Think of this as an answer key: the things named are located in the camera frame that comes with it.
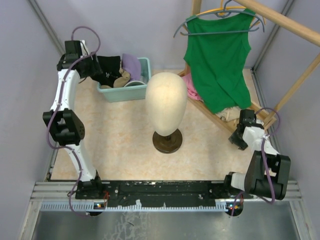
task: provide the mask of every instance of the mannequin stand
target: mannequin stand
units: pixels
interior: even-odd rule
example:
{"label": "mannequin stand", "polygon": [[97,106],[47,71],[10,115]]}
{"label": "mannequin stand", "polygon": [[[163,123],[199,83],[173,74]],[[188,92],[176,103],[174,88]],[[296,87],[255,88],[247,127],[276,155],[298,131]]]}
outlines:
{"label": "mannequin stand", "polygon": [[163,154],[172,154],[176,152],[182,144],[182,134],[179,129],[175,130],[169,136],[161,136],[154,132],[152,137],[154,147]]}

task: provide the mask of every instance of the beige cloth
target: beige cloth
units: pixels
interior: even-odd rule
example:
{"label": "beige cloth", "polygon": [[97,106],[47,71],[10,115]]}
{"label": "beige cloth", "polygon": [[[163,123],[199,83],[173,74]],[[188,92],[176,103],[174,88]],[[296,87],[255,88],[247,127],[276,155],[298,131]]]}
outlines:
{"label": "beige cloth", "polygon": [[241,109],[238,106],[227,107],[223,111],[216,113],[222,121],[230,122],[232,120],[238,119],[240,116]]}
{"label": "beige cloth", "polygon": [[112,87],[110,87],[108,85],[101,85],[100,88],[101,89],[112,89]]}
{"label": "beige cloth", "polygon": [[119,73],[122,75],[121,77],[117,78],[114,83],[113,83],[113,87],[114,88],[121,88],[124,87],[130,80],[131,75],[129,72],[123,70],[122,68],[120,68]]}

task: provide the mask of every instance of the floor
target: floor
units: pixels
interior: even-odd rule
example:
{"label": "floor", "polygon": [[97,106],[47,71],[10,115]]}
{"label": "floor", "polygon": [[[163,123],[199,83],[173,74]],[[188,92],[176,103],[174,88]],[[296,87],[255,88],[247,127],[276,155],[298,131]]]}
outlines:
{"label": "floor", "polygon": [[[179,73],[181,70],[168,70]],[[163,72],[154,70],[153,74]],[[243,75],[251,94],[258,97],[249,69]],[[190,102],[179,126],[181,148],[158,152],[145,100],[107,102],[97,82],[77,86],[75,112],[85,125],[84,143],[102,180],[223,180],[229,172],[245,173],[252,153],[230,144],[229,134],[214,125]],[[52,180],[75,180],[77,173],[64,150],[57,154]]]}
{"label": "floor", "polygon": [[79,217],[41,211],[33,240],[299,240],[290,203],[246,202],[239,216],[224,212],[104,212]]}

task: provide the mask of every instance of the purple cloth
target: purple cloth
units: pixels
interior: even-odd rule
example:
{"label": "purple cloth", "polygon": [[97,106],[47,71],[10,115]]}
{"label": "purple cloth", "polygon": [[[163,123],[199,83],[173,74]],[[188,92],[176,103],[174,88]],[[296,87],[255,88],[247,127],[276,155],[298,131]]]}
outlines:
{"label": "purple cloth", "polygon": [[122,54],[122,69],[130,73],[130,81],[139,81],[141,77],[141,64],[136,56]]}

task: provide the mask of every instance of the beige floor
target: beige floor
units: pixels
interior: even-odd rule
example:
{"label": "beige floor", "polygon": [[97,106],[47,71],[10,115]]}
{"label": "beige floor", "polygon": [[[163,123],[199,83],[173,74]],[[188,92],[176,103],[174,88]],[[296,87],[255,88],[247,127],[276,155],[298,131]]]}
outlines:
{"label": "beige floor", "polygon": [[[258,102],[250,70],[243,70],[243,75],[251,99]],[[179,127],[181,148],[173,154],[162,154],[152,143],[154,131],[146,116],[145,100],[109,103],[96,87],[97,83],[89,79],[77,86],[75,112],[85,125],[84,143],[101,179],[223,180],[228,172],[247,171],[250,150],[241,151],[230,144],[230,135],[190,102]],[[75,167],[60,150],[51,179],[76,178]]]}

